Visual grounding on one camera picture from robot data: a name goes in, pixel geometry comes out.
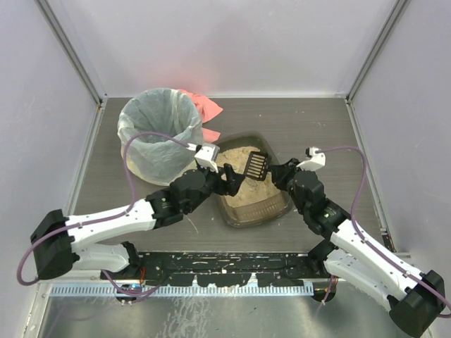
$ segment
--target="gray textured surface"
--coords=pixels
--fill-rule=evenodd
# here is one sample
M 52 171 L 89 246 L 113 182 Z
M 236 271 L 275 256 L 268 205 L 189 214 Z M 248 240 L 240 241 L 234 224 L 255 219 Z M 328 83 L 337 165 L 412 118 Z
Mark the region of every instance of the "gray textured surface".
M 308 296 L 150 298 L 131 307 L 110 298 L 52 297 L 39 337 L 408 337 L 382 306 L 349 283 L 340 282 L 336 297 L 318 307 Z M 67 319 L 93 314 L 90 320 Z
M 355 145 L 356 140 L 342 99 L 216 99 L 224 112 L 204 126 L 227 136 L 256 130 L 268 140 L 280 162 L 303 158 L 307 146 Z M 126 205 L 130 188 L 123 172 L 120 142 L 116 135 L 118 115 L 127 99 L 109 99 L 94 145 L 85 181 L 78 198 L 77 214 L 93 213 Z M 328 154 L 327 166 L 318 172 L 327 195 L 350 209 L 362 171 L 358 155 Z M 160 187 L 134 177 L 138 197 Z M 223 221 L 212 198 L 189 215 L 188 220 L 151 232 L 136 232 L 108 240 L 135 243 L 139 250 L 164 251 L 297 251 L 306 252 L 321 238 L 311 232 L 295 212 L 267 224 L 235 229 Z M 381 240 L 373 202 L 363 194 L 357 219 Z

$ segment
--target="gray wall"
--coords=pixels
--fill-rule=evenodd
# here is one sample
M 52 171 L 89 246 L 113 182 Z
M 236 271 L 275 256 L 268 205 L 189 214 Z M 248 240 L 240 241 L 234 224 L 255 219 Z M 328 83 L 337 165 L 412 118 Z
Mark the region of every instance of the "gray wall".
M 348 93 L 395 0 L 49 2 L 109 96 L 321 96 Z
M 16 266 L 68 200 L 95 105 L 34 1 L 0 0 L 0 41 L 0 336 L 19 337 L 35 288 L 17 283 Z
M 354 106 L 397 247 L 451 296 L 451 2 L 413 0 Z M 449 337 L 451 320 L 437 320 Z

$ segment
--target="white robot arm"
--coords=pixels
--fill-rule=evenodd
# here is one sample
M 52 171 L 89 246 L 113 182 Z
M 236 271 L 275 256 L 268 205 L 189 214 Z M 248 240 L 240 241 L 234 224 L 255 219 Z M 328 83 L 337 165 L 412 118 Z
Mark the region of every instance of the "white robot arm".
M 58 235 L 44 240 L 33 254 L 39 280 L 51 280 L 70 270 L 108 270 L 130 272 L 140 268 L 140 258 L 133 244 L 114 246 L 98 244 L 105 239 L 129 232 L 165 227 L 193 212 L 211 194 L 235 196 L 245 176 L 233 171 L 231 165 L 218 168 L 215 163 L 219 148 L 213 144 L 196 146 L 196 170 L 188 170 L 169 187 L 136 201 L 127 214 L 127 206 L 90 215 L 64 217 L 61 210 L 51 211 L 31 236 L 31 242 L 42 239 L 54 230 L 67 227 Z
M 115 276 L 134 275 L 142 262 L 131 243 L 109 246 L 98 242 L 176 223 L 213 193 L 235 196 L 245 175 L 234 173 L 230 165 L 217 167 L 214 162 L 217 146 L 190 145 L 190 148 L 197 152 L 197 170 L 187 171 L 170 187 L 137 201 L 123 217 L 112 216 L 126 207 L 68 218 L 63 217 L 61 210 L 50 212 L 33 233 L 32 242 L 56 228 L 66 227 L 66 223 L 82 225 L 93 219 L 113 219 L 94 226 L 71 228 L 43 242 L 34 250 L 38 277 L 50 280 L 70 270 L 108 270 L 116 273 Z M 326 198 L 324 186 L 314 172 L 326 164 L 325 155 L 317 148 L 310 148 L 307 157 L 302 162 L 292 158 L 283 165 L 258 163 L 264 163 L 264 170 L 271 172 L 277 188 L 288 192 L 309 229 L 324 238 L 309 252 L 311 269 L 325 270 L 352 283 L 389 311 L 403 331 L 420 337 L 445 306 L 415 279 L 444 296 L 443 279 L 433 270 L 425 274 L 399 259 L 358 224 L 353 224 L 349 213 Z M 266 173 L 258 176 L 258 180 L 264 180 L 265 176 Z M 401 265 L 404 273 L 390 262 Z

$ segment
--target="trash bin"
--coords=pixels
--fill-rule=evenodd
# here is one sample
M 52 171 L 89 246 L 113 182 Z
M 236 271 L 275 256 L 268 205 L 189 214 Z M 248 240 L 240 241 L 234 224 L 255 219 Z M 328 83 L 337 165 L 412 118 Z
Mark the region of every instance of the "trash bin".
M 193 144 L 203 142 L 202 120 L 196 106 L 175 89 L 147 90 L 124 106 L 118 121 L 122 157 L 127 141 L 140 132 L 161 132 Z M 193 159 L 192 151 L 153 135 L 135 139 L 127 153 L 130 171 L 157 185 L 169 185 Z

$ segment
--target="black slotted scoop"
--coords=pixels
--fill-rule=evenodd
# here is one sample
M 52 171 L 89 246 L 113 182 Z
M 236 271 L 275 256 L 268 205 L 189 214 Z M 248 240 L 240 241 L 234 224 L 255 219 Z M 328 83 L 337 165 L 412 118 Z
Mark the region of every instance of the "black slotted scoop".
M 268 173 L 268 154 L 261 151 L 251 151 L 247 159 L 245 176 L 256 181 L 264 181 Z

